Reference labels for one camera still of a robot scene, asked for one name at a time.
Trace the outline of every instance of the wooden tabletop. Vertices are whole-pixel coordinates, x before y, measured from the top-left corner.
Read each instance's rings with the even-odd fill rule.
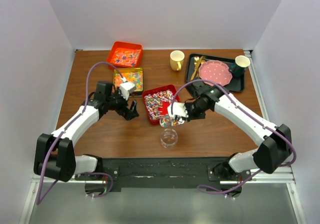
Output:
[[[144,89],[173,84],[176,89],[185,83],[186,63],[192,53],[235,58],[242,50],[182,50],[185,61],[181,71],[170,68],[172,50],[144,50],[140,67],[143,67]],[[107,59],[109,51],[77,51],[68,86],[66,88],[58,127],[68,121],[84,101],[88,70],[99,61]],[[99,80],[113,80],[113,71],[107,66],[96,67],[90,77],[89,93]],[[234,93],[244,105],[261,116],[256,92],[249,71],[245,73],[245,89]],[[191,98],[187,90],[179,94],[181,101]],[[212,111],[206,112],[205,120],[194,120],[174,129],[178,142],[173,149],[162,147],[160,134],[163,128],[152,126],[141,97],[137,97],[139,117],[125,121],[114,111],[108,112],[82,136],[75,147],[75,154],[92,154],[100,157],[187,157],[229,156],[255,148],[253,141],[233,123]]]

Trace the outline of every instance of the transparent cup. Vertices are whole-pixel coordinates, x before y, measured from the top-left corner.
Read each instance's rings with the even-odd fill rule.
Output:
[[[165,148],[172,148],[176,145],[178,141],[178,134],[173,129],[165,129],[161,133],[161,144]]]

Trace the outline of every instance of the pink plate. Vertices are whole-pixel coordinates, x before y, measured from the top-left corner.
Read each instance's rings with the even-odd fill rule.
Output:
[[[232,79],[232,74],[229,72],[228,65],[218,60],[204,62],[199,68],[199,76],[203,80],[211,80],[222,86],[230,83]]]

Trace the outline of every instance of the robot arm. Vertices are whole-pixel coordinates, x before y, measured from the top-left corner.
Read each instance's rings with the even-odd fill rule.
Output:
[[[48,149],[61,133],[63,134],[53,149],[58,152],[51,154],[47,162],[46,177],[68,181],[74,174],[100,171],[101,158],[89,155],[75,156],[74,147],[86,130],[109,110],[116,111],[126,120],[138,117],[136,100],[133,100],[130,109],[128,108],[129,95],[135,88],[133,83],[124,82],[113,92],[112,83],[98,82],[93,99],[89,99],[87,104],[84,102],[77,113],[51,135],[42,134],[38,138],[33,167],[35,174],[40,175]]]
[[[271,130],[291,141],[290,129],[284,124],[277,127],[256,115],[239,102],[234,95],[229,93],[228,96],[219,88],[212,87],[192,103],[175,102],[173,113],[171,105],[168,107],[168,113],[175,119],[191,121],[204,119],[205,111],[210,109],[232,121],[255,142],[258,148],[245,153],[233,154],[217,170],[214,170],[217,174],[231,176],[254,168],[259,168],[266,173],[273,173],[291,155],[291,149]]]

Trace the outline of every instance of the dark green mug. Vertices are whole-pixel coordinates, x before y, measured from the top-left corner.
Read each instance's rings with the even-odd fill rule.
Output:
[[[239,55],[235,58],[234,63],[229,67],[229,72],[234,77],[240,77],[244,74],[245,70],[249,67],[251,61],[244,55]]]

